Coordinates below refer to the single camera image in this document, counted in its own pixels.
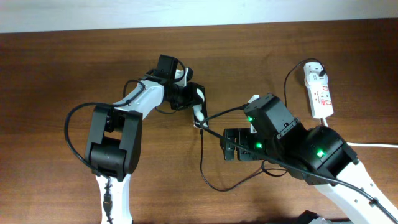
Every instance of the white wall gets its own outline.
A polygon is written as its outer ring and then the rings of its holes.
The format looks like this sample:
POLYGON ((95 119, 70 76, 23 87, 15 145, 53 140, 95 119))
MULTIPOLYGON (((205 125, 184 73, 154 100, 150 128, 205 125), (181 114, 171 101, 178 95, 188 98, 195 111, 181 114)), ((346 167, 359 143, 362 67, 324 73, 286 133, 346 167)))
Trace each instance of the white wall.
POLYGON ((0 0, 0 32, 398 17, 398 0, 0 0))

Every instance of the power strip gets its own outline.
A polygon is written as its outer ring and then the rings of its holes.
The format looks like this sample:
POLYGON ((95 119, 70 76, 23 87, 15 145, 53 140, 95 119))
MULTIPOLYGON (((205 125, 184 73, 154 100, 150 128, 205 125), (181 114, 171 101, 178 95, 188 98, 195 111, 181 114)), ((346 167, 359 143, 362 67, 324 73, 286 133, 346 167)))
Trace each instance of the power strip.
POLYGON ((327 118, 333 114, 333 105, 328 86, 328 75, 322 74, 323 67, 318 62, 309 62, 304 65, 304 83, 308 90, 312 116, 327 118))

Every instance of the green led indicator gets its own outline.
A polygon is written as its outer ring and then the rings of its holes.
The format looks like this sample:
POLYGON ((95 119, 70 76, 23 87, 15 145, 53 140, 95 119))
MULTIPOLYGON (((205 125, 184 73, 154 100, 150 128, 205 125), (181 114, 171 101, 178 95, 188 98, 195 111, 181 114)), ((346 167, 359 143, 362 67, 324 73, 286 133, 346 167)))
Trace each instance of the green led indicator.
POLYGON ((317 156, 318 156, 319 158, 322 158, 324 155, 325 155, 325 153, 324 153, 321 149, 318 150, 317 156))

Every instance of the white cable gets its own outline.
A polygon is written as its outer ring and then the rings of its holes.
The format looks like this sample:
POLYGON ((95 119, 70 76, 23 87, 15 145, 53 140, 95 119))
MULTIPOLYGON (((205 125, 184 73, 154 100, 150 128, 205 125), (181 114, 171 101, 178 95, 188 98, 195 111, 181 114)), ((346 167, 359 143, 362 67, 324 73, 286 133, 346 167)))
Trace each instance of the white cable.
MULTIPOLYGON (((326 122, 326 118, 319 119, 321 124, 323 123, 324 126, 328 127, 328 123, 326 122)), ((391 147, 398 149, 398 145, 393 144, 377 144, 377 143, 352 143, 347 142, 349 146, 358 146, 358 147, 391 147)))
POLYGON ((349 146, 359 146, 359 147, 391 147, 391 148, 396 148, 398 149, 397 145, 392 145, 392 144, 368 144, 368 143, 352 143, 352 142, 347 142, 349 146))

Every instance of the wooden table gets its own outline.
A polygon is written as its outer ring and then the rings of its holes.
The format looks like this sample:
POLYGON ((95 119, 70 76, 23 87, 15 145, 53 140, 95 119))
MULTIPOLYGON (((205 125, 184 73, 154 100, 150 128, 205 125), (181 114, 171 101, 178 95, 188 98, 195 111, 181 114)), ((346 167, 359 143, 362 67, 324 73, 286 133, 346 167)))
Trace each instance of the wooden table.
MULTIPOLYGON (((154 68, 159 54, 193 68, 193 81, 206 87, 209 114, 241 105, 253 94, 282 98, 287 72, 316 57, 330 77, 335 109, 330 127, 351 142, 397 142, 397 27, 397 19, 383 19, 1 34, 0 222, 100 222, 98 184, 65 144, 65 116, 83 102, 120 100, 124 82, 154 68)), ((302 68, 288 81, 287 95, 289 110, 306 128, 319 124, 310 114, 302 68)), ((81 153, 91 113, 92 108, 83 109, 72 118, 70 137, 81 153)), ((249 126, 242 112, 210 125, 217 132, 249 126)), ((398 151, 354 150, 398 205, 398 151)), ((346 217, 313 187, 288 175, 260 175, 231 192, 216 192, 202 180, 199 161, 192 111, 151 112, 130 186, 135 221, 270 222, 305 210, 346 217)), ((224 161, 219 141, 205 134, 204 171, 212 184, 230 186, 259 164, 224 161)))

